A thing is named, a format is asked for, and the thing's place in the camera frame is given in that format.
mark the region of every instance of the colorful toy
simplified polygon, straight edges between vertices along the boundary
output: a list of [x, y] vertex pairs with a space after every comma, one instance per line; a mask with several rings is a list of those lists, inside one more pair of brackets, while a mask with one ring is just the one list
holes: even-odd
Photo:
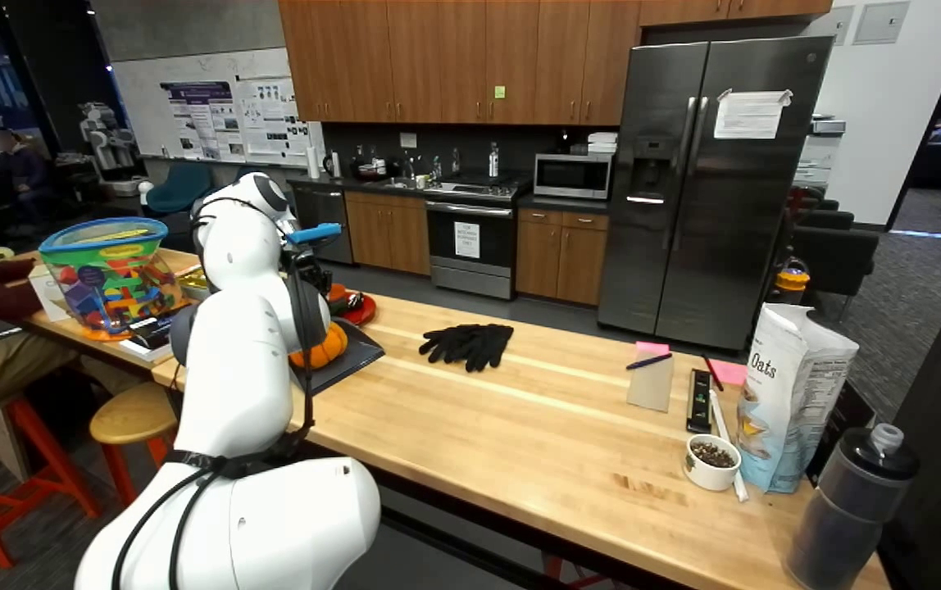
[[167, 225], [148, 217], [106, 217], [42, 240], [39, 257], [88, 328], [123, 330], [130, 319], [167, 315], [186, 297], [159, 259]]

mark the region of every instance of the stainless steel refrigerator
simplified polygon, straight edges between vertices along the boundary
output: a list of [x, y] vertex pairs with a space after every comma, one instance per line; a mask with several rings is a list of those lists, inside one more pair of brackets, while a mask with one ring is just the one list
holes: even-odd
[[635, 47], [599, 325], [740, 352], [829, 37]]

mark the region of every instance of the pink object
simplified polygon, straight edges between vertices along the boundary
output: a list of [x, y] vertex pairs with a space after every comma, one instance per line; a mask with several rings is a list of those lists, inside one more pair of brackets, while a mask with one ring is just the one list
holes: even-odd
[[743, 364], [710, 360], [710, 371], [719, 375], [724, 386], [743, 386], [743, 375], [746, 375]]
[[660, 359], [660, 353], [668, 353], [668, 344], [664, 341], [635, 341], [633, 352], [635, 352], [635, 359]]

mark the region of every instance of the oven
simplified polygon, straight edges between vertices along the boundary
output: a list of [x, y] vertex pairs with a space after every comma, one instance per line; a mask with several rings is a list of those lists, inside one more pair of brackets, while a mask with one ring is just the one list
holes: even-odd
[[434, 285], [510, 297], [510, 203], [428, 201]]

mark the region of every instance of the cup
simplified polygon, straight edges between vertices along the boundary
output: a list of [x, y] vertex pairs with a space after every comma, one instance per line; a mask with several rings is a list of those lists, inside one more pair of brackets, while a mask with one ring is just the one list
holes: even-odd
[[685, 465], [689, 465], [689, 478], [697, 489], [731, 489], [735, 486], [735, 471], [740, 469], [740, 457], [731, 442], [724, 442], [722, 436], [689, 436], [685, 438]]

